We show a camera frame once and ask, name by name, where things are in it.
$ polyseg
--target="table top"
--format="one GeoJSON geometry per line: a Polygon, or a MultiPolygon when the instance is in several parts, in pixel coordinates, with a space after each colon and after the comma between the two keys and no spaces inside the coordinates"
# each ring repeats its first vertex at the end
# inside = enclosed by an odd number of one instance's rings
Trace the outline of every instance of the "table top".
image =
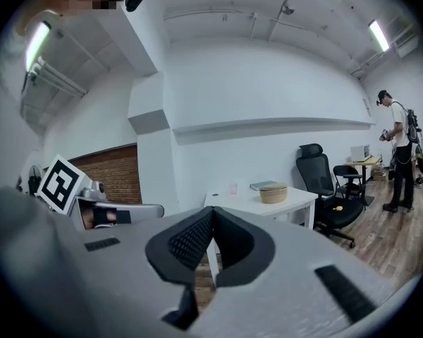
{"type": "Polygon", "coordinates": [[[318,195],[314,193],[293,187],[287,187],[286,200],[274,204],[263,204],[259,192],[252,189],[247,192],[238,192],[238,194],[225,193],[217,196],[213,196],[213,194],[212,192],[207,194],[204,206],[221,206],[258,215],[289,213],[318,198],[318,195]]]}
{"type": "Polygon", "coordinates": [[[369,165],[376,165],[381,160],[380,156],[372,156],[371,158],[367,159],[366,161],[350,161],[349,163],[345,163],[344,165],[351,165],[351,166],[369,166],[369,165]]]}

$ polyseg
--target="woven basket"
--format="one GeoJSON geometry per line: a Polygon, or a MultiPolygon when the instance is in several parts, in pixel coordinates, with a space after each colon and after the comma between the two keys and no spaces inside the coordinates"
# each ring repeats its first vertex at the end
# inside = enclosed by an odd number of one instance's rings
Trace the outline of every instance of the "woven basket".
{"type": "Polygon", "coordinates": [[[278,183],[260,188],[260,199],[264,204],[280,203],[287,199],[287,184],[278,183]]]}

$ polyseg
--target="white ceiling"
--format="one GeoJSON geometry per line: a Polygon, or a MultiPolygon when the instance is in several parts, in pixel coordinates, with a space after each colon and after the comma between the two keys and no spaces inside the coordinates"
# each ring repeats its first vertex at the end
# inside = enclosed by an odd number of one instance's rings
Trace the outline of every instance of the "white ceiling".
{"type": "MultiPolygon", "coordinates": [[[[252,33],[253,13],[259,14],[253,39],[268,39],[283,0],[160,0],[164,22],[172,42],[199,37],[246,37],[252,33]]],[[[395,0],[288,0],[292,15],[281,20],[292,26],[277,25],[273,42],[290,44],[311,51],[353,72],[381,49],[369,30],[376,19],[391,41],[411,19],[395,0]]],[[[56,31],[67,29],[92,55],[108,68],[125,60],[104,28],[92,16],[54,19],[45,17],[53,28],[41,55],[57,70],[89,88],[104,71],[67,36],[56,31]]],[[[44,134],[50,120],[71,101],[66,93],[38,82],[27,94],[25,116],[30,126],[44,134]]]]}

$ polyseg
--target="black pants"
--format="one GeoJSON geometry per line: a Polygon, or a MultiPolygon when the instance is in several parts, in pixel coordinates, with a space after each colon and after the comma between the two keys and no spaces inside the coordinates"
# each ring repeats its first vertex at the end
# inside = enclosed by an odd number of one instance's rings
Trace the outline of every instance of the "black pants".
{"type": "Polygon", "coordinates": [[[401,189],[403,188],[403,178],[406,179],[404,188],[404,202],[412,205],[414,200],[414,175],[412,173],[412,143],[407,146],[396,148],[396,164],[395,164],[395,185],[393,198],[390,202],[392,208],[397,208],[400,203],[401,189]]]}

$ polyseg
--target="book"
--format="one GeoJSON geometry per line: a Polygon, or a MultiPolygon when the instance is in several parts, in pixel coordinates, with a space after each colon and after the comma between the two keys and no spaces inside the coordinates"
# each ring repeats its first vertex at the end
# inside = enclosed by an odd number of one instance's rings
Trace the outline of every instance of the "book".
{"type": "Polygon", "coordinates": [[[251,189],[258,192],[261,187],[264,187],[265,185],[270,185],[270,184],[277,184],[277,182],[273,182],[272,180],[267,180],[266,182],[253,183],[253,184],[250,185],[250,187],[251,187],[251,189]]]}

